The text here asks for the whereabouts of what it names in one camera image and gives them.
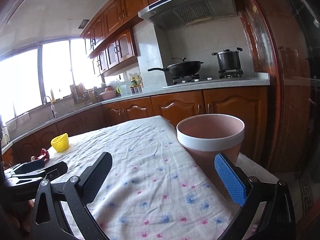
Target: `yellow foam fruit net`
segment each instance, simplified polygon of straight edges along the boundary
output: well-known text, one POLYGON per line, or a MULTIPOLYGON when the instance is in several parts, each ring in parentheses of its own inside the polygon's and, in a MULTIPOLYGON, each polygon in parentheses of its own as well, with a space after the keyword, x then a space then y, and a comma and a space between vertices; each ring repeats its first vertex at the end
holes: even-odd
POLYGON ((58 152, 63 152, 69 147, 69 137, 67 133, 57 136, 51 140, 52 147, 58 152))

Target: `black frying pan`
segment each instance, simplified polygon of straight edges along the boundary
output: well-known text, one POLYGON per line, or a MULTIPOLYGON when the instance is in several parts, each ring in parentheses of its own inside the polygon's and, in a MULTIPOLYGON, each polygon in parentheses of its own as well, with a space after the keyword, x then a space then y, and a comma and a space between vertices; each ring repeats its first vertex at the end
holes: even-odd
POLYGON ((161 70, 163 72, 169 71, 173 76, 176 77, 185 77, 185 76, 190 76, 196 74, 200 70, 200 66, 203 62, 201 61, 185 61, 186 58, 182 59, 182 62, 172 64, 168 66, 167 68, 150 68, 148 71, 153 71, 153 70, 161 70))

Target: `metal bolt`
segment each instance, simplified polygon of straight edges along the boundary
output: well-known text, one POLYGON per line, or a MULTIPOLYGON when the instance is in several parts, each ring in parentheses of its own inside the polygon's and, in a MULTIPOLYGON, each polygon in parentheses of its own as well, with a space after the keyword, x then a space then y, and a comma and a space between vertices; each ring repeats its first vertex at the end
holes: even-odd
POLYGON ((76 182, 78 180, 78 177, 77 176, 72 176, 71 178, 70 178, 70 181, 71 182, 76 182))
POLYGON ((255 177, 255 176, 250 176, 249 177, 249 181, 252 182, 252 183, 256 183, 256 182, 258 182, 258 178, 255 177))
POLYGON ((45 186, 49 183, 49 181, 47 179, 44 179, 42 182, 41 182, 41 186, 45 186))
POLYGON ((287 185, 287 183, 284 181, 284 180, 279 180, 279 184, 281 185, 281 186, 285 186, 285 185, 287 185))

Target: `wok handle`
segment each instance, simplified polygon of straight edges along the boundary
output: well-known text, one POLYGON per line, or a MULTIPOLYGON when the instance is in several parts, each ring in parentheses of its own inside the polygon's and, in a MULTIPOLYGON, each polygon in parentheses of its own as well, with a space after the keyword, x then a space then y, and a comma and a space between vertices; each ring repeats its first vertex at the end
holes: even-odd
POLYGON ((185 61, 187 59, 186 57, 184 57, 184 58, 172 57, 171 59, 175 59, 175 58, 181 59, 182 61, 185 61))
POLYGON ((166 72, 166 71, 168 71, 169 69, 168 69, 168 68, 159 68, 159 67, 154 67, 154 68, 148 69, 148 71, 153 71, 153 70, 161 70, 161 71, 163 71, 163 72, 166 72))

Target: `pink trash can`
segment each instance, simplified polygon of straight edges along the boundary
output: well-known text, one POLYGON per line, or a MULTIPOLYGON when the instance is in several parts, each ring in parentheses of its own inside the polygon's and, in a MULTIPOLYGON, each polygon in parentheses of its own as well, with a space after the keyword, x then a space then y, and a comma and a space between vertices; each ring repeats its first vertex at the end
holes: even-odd
POLYGON ((226 114, 200 114, 177 125, 178 141, 217 189, 226 196, 223 182, 214 168, 214 158, 225 153, 236 164, 244 139, 244 122, 226 114))

